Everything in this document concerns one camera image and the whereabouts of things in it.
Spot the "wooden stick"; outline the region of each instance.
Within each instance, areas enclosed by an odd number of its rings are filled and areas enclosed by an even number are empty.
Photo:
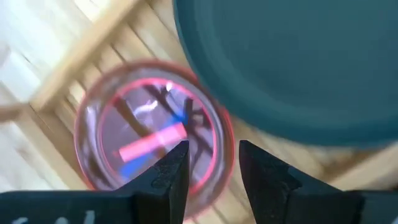
[[[84,67],[99,56],[115,30],[123,24],[140,0],[112,1],[109,9],[88,29],[72,50],[58,64],[30,102],[35,111],[49,110],[68,91],[69,84]]]
[[[365,159],[328,183],[341,190],[388,189],[398,184],[398,144]]]

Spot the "wooden board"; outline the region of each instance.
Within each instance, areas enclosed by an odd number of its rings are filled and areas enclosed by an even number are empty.
[[[63,189],[86,189],[86,185],[79,175],[55,149],[54,144],[43,133],[42,128],[34,121],[31,112],[24,112],[16,121],[16,125],[21,129],[21,132],[32,147],[29,148],[29,151],[27,149],[24,150],[24,158],[35,158],[32,159],[31,163],[34,164],[36,169],[40,168],[40,175],[51,177],[50,183],[53,187],[59,186],[55,183],[61,180],[66,186]]]
[[[114,37],[114,31],[125,21],[138,0],[112,1],[109,9],[76,43],[53,74],[44,82],[30,104],[36,111],[48,110],[57,104],[88,63],[96,59],[103,46]]]

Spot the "black plastic tool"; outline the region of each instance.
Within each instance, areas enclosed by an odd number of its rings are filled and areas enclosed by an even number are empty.
[[[0,194],[4,224],[180,224],[189,184],[188,141],[115,191]]]
[[[391,224],[398,222],[398,193],[340,191],[288,165],[249,141],[239,160],[258,224]]]
[[[188,142],[112,192],[7,192],[11,224],[181,224],[188,193]],[[257,224],[396,224],[398,193],[342,192],[241,141],[242,179]]]

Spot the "light wood surface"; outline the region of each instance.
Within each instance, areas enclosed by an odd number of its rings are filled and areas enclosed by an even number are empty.
[[[113,37],[115,29],[131,13],[138,0],[113,1],[108,10],[99,17],[76,43],[69,54],[44,82],[30,104],[35,111],[51,108],[61,99],[69,84],[81,74],[88,62],[94,60]]]

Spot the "pink stick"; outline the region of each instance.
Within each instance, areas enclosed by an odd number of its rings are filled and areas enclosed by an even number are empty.
[[[172,144],[186,137],[187,132],[185,132],[184,125],[182,123],[177,123],[120,148],[119,153],[122,160],[128,162],[150,153],[160,146]]]

